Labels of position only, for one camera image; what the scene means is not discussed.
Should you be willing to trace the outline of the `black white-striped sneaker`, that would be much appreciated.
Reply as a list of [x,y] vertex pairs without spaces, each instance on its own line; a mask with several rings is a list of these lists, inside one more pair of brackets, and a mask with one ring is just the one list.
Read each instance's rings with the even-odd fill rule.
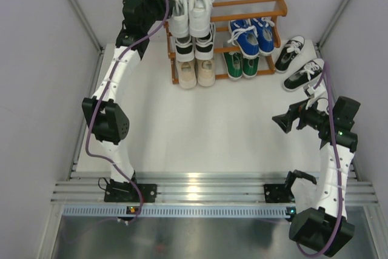
[[190,35],[183,38],[174,37],[175,55],[178,62],[190,62],[194,60],[195,53],[193,39]]
[[195,58],[211,60],[214,56],[215,24],[210,23],[209,34],[203,38],[195,38]]

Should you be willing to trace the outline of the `white sneaker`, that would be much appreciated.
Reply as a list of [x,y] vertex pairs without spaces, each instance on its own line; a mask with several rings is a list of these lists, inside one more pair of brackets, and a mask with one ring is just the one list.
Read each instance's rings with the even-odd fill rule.
[[185,38],[189,35],[188,0],[174,0],[169,28],[176,38]]
[[189,0],[189,31],[194,38],[204,38],[210,31],[214,0]]

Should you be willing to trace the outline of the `beige sneaker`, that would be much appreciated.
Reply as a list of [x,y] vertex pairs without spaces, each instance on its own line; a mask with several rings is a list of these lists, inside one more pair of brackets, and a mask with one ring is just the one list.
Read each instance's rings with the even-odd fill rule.
[[196,86],[195,60],[189,62],[176,62],[178,82],[183,89],[192,89]]
[[200,60],[197,59],[198,65],[198,83],[203,87],[213,86],[215,83],[215,60]]

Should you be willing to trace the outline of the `black canvas sneaker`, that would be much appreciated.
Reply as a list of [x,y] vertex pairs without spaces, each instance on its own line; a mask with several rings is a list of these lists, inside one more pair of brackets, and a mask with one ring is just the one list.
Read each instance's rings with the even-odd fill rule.
[[302,52],[305,38],[301,35],[294,36],[286,42],[275,63],[275,71],[285,73],[290,63]]
[[319,78],[323,68],[324,60],[322,58],[311,59],[284,80],[284,89],[292,92],[310,84]]

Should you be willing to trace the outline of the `green sneaker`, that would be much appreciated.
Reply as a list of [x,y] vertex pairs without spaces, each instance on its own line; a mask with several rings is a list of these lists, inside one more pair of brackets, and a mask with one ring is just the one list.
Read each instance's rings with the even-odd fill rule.
[[247,79],[252,79],[256,76],[258,71],[259,56],[254,59],[242,59],[242,74]]
[[237,81],[243,76],[242,54],[240,51],[224,52],[223,54],[228,77]]

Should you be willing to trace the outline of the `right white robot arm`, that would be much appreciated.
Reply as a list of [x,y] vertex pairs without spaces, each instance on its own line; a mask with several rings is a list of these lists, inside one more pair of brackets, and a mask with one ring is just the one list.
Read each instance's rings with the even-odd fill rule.
[[360,103],[345,96],[329,103],[329,111],[318,110],[319,98],[309,98],[289,106],[283,115],[272,119],[289,133],[294,120],[297,129],[309,126],[318,131],[321,170],[318,178],[300,170],[289,172],[283,194],[298,203],[291,220],[289,238],[307,258],[334,256],[354,236],[355,226],[348,222],[345,196],[349,166],[355,156],[358,135],[352,132]]

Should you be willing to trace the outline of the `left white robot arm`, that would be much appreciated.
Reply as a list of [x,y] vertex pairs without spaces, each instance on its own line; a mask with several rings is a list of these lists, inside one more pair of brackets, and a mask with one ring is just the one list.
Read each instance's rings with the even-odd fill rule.
[[139,188],[124,142],[130,121],[121,103],[130,75],[140,64],[150,37],[171,15],[173,1],[123,0],[122,4],[124,19],[110,67],[92,97],[83,99],[82,111],[88,127],[86,145],[95,138],[105,151],[95,154],[87,147],[87,155],[106,160],[111,167],[105,191],[117,190],[120,198],[131,202],[138,196]]

